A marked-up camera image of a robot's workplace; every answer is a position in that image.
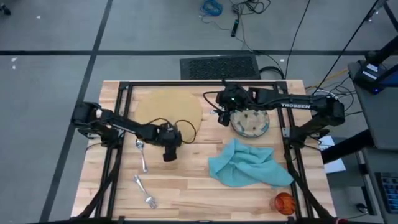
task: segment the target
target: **black floor mat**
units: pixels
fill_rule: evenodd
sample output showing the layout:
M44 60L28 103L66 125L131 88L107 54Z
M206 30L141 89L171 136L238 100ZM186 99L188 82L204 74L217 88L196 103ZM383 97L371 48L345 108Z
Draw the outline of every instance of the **black floor mat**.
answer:
M261 79L255 55L180 59L182 80Z

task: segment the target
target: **wooden table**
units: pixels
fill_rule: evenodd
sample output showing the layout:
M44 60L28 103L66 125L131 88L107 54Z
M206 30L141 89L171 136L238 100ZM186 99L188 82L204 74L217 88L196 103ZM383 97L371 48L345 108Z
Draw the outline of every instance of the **wooden table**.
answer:
M286 82L289 93L305 94L301 80ZM99 97L103 108L114 109L118 86L118 81L103 83ZM210 114L212 107L202 97L204 91L222 90L222 86L135 86L129 118L134 119L134 110L140 100L159 88L185 89L198 97L203 107L200 129L193 144L185 144L177 149L178 159L173 162L163 161L163 148L146 144L144 152L148 174L142 173L140 152L134 144L136 137L133 134L126 135L113 219L124 215L127 220L286 220L286 216L270 209L269 200L279 192L291 193L290 187L273 189L267 184L254 184L231 188L212 179L208 174L208 158L218 155L232 138L238 138L252 146L273 147L274 159L286 167L277 110L268 111L271 123L265 135L256 139L245 139L238 136L231 127L218 124L217 115ZM211 101L215 100L215 95L209 97ZM298 126L311 119L308 110L293 110L293 114ZM89 145L97 142L99 140L90 141ZM314 140L308 140L307 144L317 147ZM87 151L72 216L78 215L98 190L105 153L105 148L101 146L93 146ZM335 215L320 153L314 149L303 148L302 157L310 190ZM149 208L143 201L143 194L132 181L134 174L140 175L148 192L156 198L159 206L157 209ZM303 216L306 216L300 190L299 195Z

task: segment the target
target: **blue towel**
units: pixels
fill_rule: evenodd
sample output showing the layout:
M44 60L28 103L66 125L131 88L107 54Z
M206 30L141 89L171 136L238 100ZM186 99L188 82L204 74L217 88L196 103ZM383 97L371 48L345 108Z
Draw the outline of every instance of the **blue towel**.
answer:
M267 183L285 187L292 176L273 158L269 147L252 147L233 139L217 157L209 158L210 176L230 187Z

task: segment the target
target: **orange object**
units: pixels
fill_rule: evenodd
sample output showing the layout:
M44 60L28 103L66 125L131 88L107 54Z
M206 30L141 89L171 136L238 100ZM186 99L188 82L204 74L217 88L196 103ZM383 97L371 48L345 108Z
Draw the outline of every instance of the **orange object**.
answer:
M269 205L271 209L277 210L283 215L291 215L295 211L294 198L286 192L279 193L272 198Z

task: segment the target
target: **gray floor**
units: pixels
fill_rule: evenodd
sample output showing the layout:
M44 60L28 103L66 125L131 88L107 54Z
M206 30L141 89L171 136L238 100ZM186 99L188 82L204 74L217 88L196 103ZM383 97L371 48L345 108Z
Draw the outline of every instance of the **gray floor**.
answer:
M12 16L0 16L0 50L91 50L106 0L3 0ZM312 1L298 33L295 50L341 50L374 0ZM228 0L220 17L206 17L230 28L234 16ZM199 18L202 0L114 0L100 50L240 50L242 43L214 24ZM306 0L273 1L261 15L243 19L248 45L261 50L288 50ZM398 4L391 2L398 16ZM397 33L386 13L366 23L349 50L374 50ZM68 122L90 56L0 56L0 103L3 131L0 135L0 222L37 222L50 187ZM85 95L97 101L103 80L178 80L179 59L202 56L98 56ZM286 55L273 56L278 62ZM342 57L333 72L361 57ZM314 85L323 78L336 56L290 58L288 78ZM273 65L258 56L259 66ZM280 62L285 68L286 62ZM263 73L263 79L276 79ZM345 86L352 89L352 83ZM350 98L344 98L349 104ZM355 98L349 112L360 110ZM331 129L335 136L352 136L366 129L361 114L348 117ZM50 216L68 218L84 160L87 140L73 138L65 172ZM352 208L345 194L333 189L335 202ZM360 196L352 200L362 200ZM342 217L355 216L338 209Z

